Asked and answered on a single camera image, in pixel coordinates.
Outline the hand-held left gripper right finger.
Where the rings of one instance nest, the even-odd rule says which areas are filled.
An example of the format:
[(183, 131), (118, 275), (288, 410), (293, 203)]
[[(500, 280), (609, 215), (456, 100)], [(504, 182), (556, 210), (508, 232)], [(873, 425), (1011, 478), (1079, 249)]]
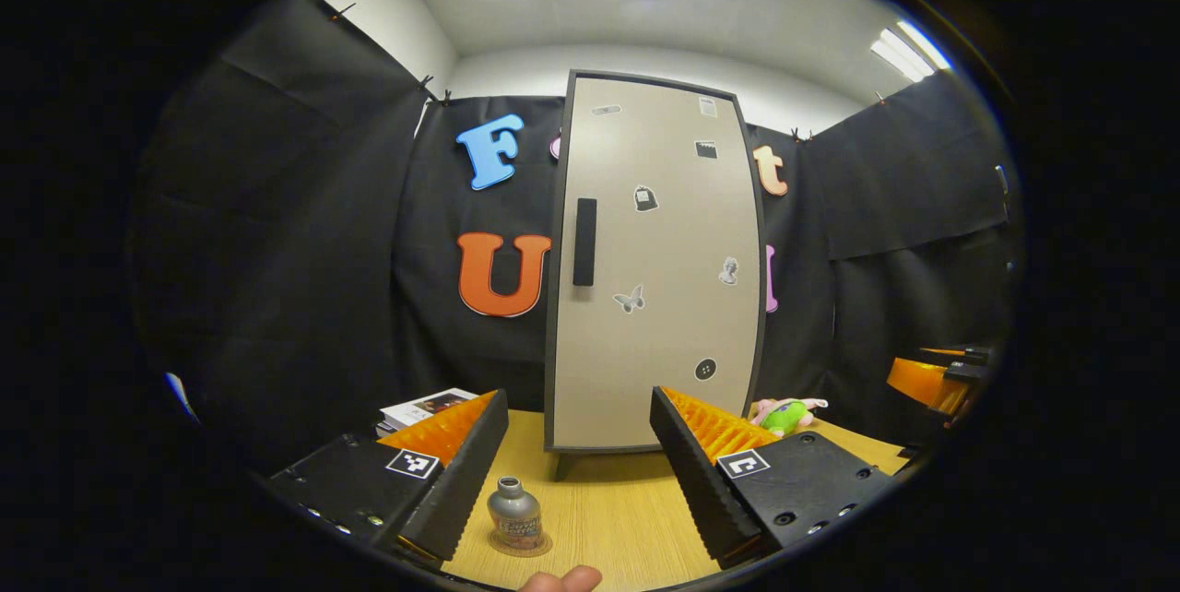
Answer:
[(653, 387), (650, 427), (721, 568), (807, 550), (896, 482), (820, 432), (776, 438), (670, 387)]

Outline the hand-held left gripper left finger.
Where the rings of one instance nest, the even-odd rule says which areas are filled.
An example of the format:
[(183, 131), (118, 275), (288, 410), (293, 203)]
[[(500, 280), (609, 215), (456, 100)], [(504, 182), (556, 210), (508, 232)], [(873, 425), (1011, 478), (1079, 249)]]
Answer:
[(440, 565), (455, 555), (507, 425), (506, 392), (486, 392), (386, 438), (334, 438), (268, 489), (368, 550)]

